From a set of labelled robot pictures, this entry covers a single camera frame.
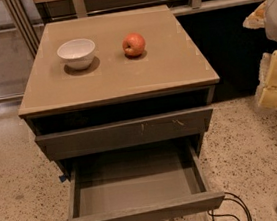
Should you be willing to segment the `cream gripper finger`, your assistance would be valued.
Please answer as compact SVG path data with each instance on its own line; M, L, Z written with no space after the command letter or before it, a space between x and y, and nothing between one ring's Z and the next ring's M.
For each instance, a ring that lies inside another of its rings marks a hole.
M249 29L263 28L266 2L261 3L247 18L243 21L243 27Z
M260 88L256 91L256 103L259 107L277 110L277 90Z

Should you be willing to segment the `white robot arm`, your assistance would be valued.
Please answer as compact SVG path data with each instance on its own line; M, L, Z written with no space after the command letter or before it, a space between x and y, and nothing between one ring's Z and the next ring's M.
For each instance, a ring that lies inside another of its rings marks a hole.
M244 28L264 28L266 37L277 42L277 0L265 0L243 22ZM263 53L258 79L257 106L277 110L277 49Z

